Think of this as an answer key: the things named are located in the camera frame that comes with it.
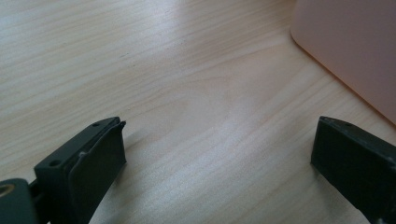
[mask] wooden table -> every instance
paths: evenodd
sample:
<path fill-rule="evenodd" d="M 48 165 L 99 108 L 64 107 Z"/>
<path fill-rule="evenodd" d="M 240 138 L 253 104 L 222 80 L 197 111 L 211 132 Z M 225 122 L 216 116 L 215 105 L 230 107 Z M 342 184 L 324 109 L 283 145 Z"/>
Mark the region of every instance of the wooden table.
<path fill-rule="evenodd" d="M 396 128 L 293 42 L 294 4 L 3 1 L 0 177 L 120 116 L 92 223 L 367 223 L 309 164 L 318 117 Z"/>

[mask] pink box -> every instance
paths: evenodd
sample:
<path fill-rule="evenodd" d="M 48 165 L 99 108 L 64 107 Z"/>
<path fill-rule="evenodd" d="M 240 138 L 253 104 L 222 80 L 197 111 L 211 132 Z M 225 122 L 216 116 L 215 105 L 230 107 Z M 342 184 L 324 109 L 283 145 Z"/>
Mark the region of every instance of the pink box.
<path fill-rule="evenodd" d="M 395 0 L 298 0 L 291 35 L 396 124 Z"/>

